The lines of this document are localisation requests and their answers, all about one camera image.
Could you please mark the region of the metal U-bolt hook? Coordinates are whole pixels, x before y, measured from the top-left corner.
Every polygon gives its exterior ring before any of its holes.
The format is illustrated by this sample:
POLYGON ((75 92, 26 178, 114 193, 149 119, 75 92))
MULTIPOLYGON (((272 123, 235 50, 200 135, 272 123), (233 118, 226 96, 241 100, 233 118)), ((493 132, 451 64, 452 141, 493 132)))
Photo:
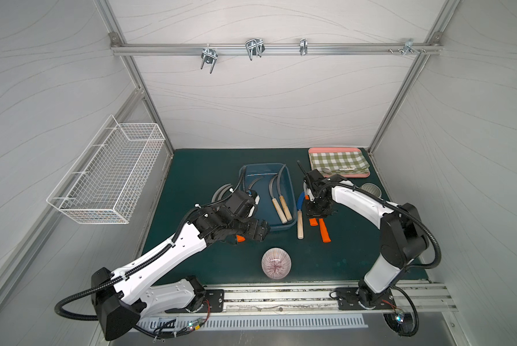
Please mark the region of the metal U-bolt hook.
POLYGON ((255 56, 261 58, 265 51, 264 40, 262 38, 254 38, 246 41, 245 50, 251 61, 255 56))

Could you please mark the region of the metal clamp hook left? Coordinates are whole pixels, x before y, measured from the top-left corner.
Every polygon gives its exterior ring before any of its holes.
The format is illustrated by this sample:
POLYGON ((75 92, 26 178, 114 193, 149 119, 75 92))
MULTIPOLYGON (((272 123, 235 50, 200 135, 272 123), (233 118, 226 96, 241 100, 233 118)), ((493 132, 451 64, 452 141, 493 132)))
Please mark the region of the metal clamp hook left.
POLYGON ((202 62, 200 69, 203 69, 205 65, 210 65, 209 73, 212 74, 218 59, 216 50, 210 47, 204 48, 202 50, 201 58, 202 62))

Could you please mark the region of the blue plastic storage box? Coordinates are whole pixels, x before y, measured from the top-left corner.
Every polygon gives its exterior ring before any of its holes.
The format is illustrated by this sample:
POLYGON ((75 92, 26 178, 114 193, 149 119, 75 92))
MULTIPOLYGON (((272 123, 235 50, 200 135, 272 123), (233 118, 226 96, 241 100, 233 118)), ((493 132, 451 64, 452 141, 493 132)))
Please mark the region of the blue plastic storage box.
POLYGON ((243 187, 258 194, 257 219, 266 221, 272 232, 286 231, 296 225, 297 201, 286 164, 248 164, 239 173, 244 174, 243 187))

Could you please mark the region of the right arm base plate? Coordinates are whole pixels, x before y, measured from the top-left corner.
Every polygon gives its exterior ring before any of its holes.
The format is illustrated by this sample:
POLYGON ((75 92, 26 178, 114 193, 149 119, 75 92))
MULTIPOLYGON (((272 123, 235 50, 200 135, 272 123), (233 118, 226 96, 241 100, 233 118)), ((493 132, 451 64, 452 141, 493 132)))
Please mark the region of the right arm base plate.
POLYGON ((389 289, 381 294, 371 294, 366 288, 342 287, 330 292, 329 297, 341 311, 392 310, 396 307, 389 289))

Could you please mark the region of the metal bracket hook right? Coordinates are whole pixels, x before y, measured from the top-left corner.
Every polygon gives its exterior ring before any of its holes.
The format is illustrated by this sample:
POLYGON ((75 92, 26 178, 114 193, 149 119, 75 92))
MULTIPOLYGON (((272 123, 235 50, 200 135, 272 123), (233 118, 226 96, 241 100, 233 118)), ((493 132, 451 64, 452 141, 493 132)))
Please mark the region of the metal bracket hook right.
POLYGON ((420 55, 426 54, 425 49, 417 48, 414 46, 413 39, 409 39, 409 40, 405 41, 403 46, 397 50, 388 49, 388 52, 393 55, 398 54, 401 56, 407 56, 407 55, 420 56, 420 55))

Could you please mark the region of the aluminium crossbar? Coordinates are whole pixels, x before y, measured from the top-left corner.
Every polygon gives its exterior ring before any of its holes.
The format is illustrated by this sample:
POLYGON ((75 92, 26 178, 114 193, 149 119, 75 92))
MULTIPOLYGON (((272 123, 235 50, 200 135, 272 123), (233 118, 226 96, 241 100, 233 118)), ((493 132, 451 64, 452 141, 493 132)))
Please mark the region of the aluminium crossbar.
MULTIPOLYGON (((388 49, 397 50, 404 43, 311 43, 306 56, 373 56, 393 55, 388 49)), ((300 56, 300 43, 265 43, 263 56, 300 56)), ((443 51, 442 45, 414 43, 426 50, 427 55, 443 51)), ((112 47, 115 56, 200 56, 204 48, 213 48, 218 56, 246 56, 243 43, 218 44, 125 44, 112 47)))

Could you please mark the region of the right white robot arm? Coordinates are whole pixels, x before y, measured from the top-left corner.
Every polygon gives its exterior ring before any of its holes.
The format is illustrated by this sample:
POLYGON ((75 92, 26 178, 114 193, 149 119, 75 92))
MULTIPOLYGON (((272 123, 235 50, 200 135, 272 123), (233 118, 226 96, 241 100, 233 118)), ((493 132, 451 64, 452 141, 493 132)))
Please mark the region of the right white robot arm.
POLYGON ((439 266, 441 247, 414 205, 389 202, 339 174, 324 177, 318 170, 307 172, 297 165, 304 174, 307 217, 317 221, 323 238, 327 237, 325 219, 333 214, 334 203, 353 210, 379 230, 379 256, 355 293, 362 308, 374 309, 408 270, 439 266))

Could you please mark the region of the aluminium front rail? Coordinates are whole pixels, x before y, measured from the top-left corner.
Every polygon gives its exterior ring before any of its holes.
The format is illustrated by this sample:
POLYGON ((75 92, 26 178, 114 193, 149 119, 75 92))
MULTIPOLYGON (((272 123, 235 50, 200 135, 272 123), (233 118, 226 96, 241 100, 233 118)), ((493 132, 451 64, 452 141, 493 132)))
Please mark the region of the aluminium front rail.
POLYGON ((385 313, 396 306, 409 311, 411 298, 419 312, 457 312, 458 308, 443 283, 427 280, 403 280, 399 291, 389 290, 372 309, 364 309, 355 297, 357 281, 308 281, 296 283, 252 283, 208 285, 223 290, 222 314, 343 314, 350 312, 385 313))

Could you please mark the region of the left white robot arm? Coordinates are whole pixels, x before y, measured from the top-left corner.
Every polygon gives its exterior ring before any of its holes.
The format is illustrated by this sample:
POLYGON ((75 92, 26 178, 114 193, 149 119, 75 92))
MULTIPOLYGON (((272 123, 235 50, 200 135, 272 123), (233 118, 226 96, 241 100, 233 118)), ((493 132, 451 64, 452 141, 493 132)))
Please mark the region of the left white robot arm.
POLYGON ((142 317, 171 309, 198 310, 206 296, 195 277, 166 285, 152 285, 186 259, 210 247, 242 237, 261 242, 270 231, 266 221, 255 218, 260 197, 245 188, 246 169, 238 184, 223 199, 194 206, 176 231, 143 256, 113 271, 101 268, 91 278, 88 290, 57 302, 55 313, 77 321, 98 321, 107 341, 136 329, 142 317))

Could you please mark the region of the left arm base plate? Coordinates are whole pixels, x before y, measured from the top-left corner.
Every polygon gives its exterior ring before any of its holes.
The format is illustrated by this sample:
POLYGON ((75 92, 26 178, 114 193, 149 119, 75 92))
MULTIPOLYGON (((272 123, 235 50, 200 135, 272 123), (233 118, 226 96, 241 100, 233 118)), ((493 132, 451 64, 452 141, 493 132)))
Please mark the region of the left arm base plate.
POLYGON ((222 289, 206 289, 198 295, 187 307, 166 310, 167 314, 174 313, 220 313, 224 310, 225 291, 222 289))

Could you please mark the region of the striped ceramic mug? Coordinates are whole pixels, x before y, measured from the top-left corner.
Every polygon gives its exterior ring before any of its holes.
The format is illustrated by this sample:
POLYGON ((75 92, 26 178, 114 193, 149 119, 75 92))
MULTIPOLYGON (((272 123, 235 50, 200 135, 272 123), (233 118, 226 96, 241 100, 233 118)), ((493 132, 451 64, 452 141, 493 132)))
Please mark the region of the striped ceramic mug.
POLYGON ((382 190, 379 186, 373 183, 364 183, 360 189, 370 197, 381 198, 382 190))

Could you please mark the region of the green checkered cloth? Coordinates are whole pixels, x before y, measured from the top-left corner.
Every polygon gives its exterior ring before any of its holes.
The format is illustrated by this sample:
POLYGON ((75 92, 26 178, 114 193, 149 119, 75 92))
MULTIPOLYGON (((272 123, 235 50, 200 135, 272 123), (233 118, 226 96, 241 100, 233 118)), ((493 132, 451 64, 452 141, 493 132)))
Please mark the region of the green checkered cloth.
POLYGON ((323 174, 369 174, 369 163, 360 151, 309 153, 313 170, 323 174))

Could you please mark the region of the pink tray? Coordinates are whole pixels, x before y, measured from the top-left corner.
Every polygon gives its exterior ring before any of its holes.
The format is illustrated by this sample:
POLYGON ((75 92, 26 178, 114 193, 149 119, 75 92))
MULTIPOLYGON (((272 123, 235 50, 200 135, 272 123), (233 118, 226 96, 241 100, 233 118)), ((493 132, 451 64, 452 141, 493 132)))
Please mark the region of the pink tray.
POLYGON ((325 177, 367 178, 370 164, 360 148, 317 147, 308 150, 310 166, 325 177))

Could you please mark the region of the purple striped bowl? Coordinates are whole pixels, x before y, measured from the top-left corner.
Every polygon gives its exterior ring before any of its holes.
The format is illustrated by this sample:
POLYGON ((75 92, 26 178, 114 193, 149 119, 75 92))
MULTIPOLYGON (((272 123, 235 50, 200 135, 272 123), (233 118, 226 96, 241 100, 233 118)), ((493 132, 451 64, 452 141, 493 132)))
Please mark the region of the purple striped bowl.
POLYGON ((275 247, 264 253, 261 259, 261 267, 268 278, 281 280, 289 275, 292 269, 292 260, 287 251, 275 247))

